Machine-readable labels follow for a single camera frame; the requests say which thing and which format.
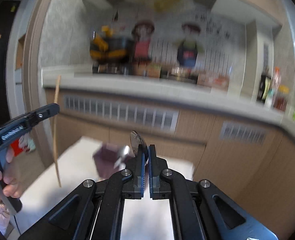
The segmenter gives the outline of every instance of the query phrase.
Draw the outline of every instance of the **silver bolt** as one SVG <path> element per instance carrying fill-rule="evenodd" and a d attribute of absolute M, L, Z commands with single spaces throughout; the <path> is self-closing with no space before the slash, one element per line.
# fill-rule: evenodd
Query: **silver bolt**
<path fill-rule="evenodd" d="M 129 175 L 131 175 L 131 171 L 128 170 L 128 169 L 124 169 L 124 170 L 121 171 L 121 174 L 122 174 L 123 176 L 129 176 Z"/>
<path fill-rule="evenodd" d="M 209 187 L 210 185 L 211 185 L 211 183 L 206 179 L 201 181 L 201 186 L 202 187 Z"/>
<path fill-rule="evenodd" d="M 170 169 L 164 169 L 162 171 L 162 173 L 165 175 L 165 176 L 171 176 L 173 174 L 173 171 L 170 170 Z"/>
<path fill-rule="evenodd" d="M 92 187 L 93 186 L 93 181 L 90 179 L 87 179 L 83 182 L 84 187 Z"/>

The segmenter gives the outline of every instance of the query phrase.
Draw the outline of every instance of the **dark door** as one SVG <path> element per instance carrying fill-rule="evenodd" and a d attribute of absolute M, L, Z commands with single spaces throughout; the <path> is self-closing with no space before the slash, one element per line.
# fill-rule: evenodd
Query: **dark door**
<path fill-rule="evenodd" d="M 4 0 L 0 4 L 0 125 L 10 120 L 6 97 L 6 52 L 10 32 L 20 1 Z"/>

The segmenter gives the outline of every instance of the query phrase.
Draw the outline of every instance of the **chopstick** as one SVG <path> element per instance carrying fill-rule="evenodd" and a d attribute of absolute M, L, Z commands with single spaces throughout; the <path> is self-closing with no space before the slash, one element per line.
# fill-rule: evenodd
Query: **chopstick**
<path fill-rule="evenodd" d="M 57 77 L 57 79 L 56 79 L 55 94 L 54 94 L 54 103 L 56 103 L 56 104 L 58 103 L 60 82 L 61 82 L 61 75 L 59 75 Z M 56 118 L 57 118 L 57 116 L 55 115 L 54 120 L 53 120 L 53 159 L 54 159 L 56 176 L 58 178 L 58 183 L 59 183 L 59 186 L 62 187 L 60 174 L 59 174 L 59 167 L 58 167 L 58 147 L 57 147 L 57 139 L 56 139 Z"/>

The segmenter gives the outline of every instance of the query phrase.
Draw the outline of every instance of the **cartoon girl sticker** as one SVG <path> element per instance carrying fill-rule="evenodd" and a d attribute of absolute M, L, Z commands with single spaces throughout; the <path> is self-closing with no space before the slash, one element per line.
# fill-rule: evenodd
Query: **cartoon girl sticker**
<path fill-rule="evenodd" d="M 132 36 L 136 41 L 134 58 L 139 61 L 150 61 L 148 50 L 151 42 L 151 36 L 154 32 L 152 21 L 144 20 L 137 22 L 132 30 Z"/>
<path fill-rule="evenodd" d="M 197 38 L 201 33 L 201 28 L 195 23 L 182 24 L 182 30 L 185 34 L 185 39 L 176 42 L 177 61 L 182 67 L 194 67 L 198 53 L 203 53 L 203 46 L 197 43 Z"/>

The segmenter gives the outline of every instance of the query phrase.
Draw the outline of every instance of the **jar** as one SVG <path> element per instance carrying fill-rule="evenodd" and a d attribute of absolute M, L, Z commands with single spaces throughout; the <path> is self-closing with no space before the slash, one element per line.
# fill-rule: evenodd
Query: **jar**
<path fill-rule="evenodd" d="M 280 85 L 275 95 L 274 108 L 285 112 L 288 96 L 289 88 L 287 86 Z"/>

